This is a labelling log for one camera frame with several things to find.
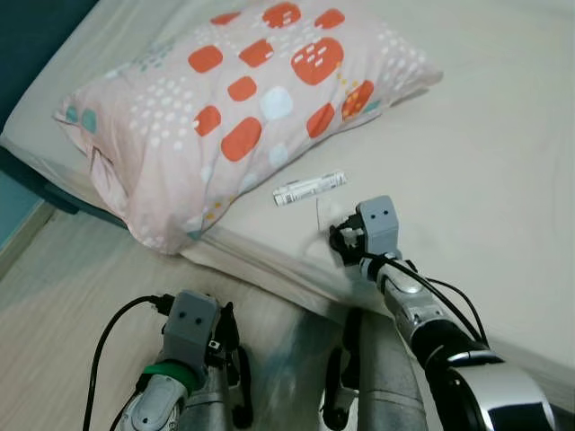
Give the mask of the small white printed tube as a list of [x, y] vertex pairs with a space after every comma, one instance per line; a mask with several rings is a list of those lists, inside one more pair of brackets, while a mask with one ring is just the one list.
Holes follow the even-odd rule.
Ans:
[[348, 177], [341, 170], [316, 178], [308, 178], [308, 180], [295, 180], [275, 189], [272, 192], [272, 201], [277, 207], [295, 204], [301, 198], [317, 196], [327, 190], [340, 188], [346, 183], [348, 183]]

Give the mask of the pink pillow with orange dots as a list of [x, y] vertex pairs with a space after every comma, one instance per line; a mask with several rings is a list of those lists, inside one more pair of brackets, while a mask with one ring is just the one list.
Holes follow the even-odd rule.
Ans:
[[309, 148], [442, 77], [368, 0], [259, 0], [94, 79], [54, 118], [108, 212], [176, 254]]

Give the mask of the grey left robot leg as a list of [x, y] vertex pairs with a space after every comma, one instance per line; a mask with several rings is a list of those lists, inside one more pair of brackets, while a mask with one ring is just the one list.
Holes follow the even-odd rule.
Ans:
[[253, 422], [252, 371], [239, 347], [221, 365], [207, 366], [205, 385], [188, 398], [177, 431], [245, 431]]

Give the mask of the grey robot leg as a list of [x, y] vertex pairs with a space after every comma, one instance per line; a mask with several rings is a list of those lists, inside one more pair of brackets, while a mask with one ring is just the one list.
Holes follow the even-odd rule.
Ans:
[[253, 422], [252, 371], [239, 347], [221, 365], [207, 366], [205, 385], [188, 398], [177, 431], [245, 431]]
[[394, 320], [353, 309], [324, 371], [319, 431], [429, 431], [418, 375]]

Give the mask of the grey right robot leg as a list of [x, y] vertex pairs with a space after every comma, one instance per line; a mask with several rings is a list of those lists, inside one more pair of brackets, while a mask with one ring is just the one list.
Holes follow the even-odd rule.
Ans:
[[324, 371], [319, 431], [429, 431], [418, 375], [394, 320], [353, 309]]

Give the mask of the mattress with cream sheet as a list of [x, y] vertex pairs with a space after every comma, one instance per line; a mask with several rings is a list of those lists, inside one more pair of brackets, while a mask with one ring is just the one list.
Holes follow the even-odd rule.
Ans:
[[[108, 212], [55, 110], [112, 69], [256, 1], [99, 0], [18, 101], [0, 146]], [[459, 287], [497, 356], [571, 409], [572, 0], [368, 0], [368, 9], [442, 79], [309, 148], [176, 254], [336, 321], [352, 308], [382, 311], [374, 285], [330, 248], [328, 227], [389, 196], [402, 259]], [[337, 170], [348, 183], [275, 205], [280, 186]]]

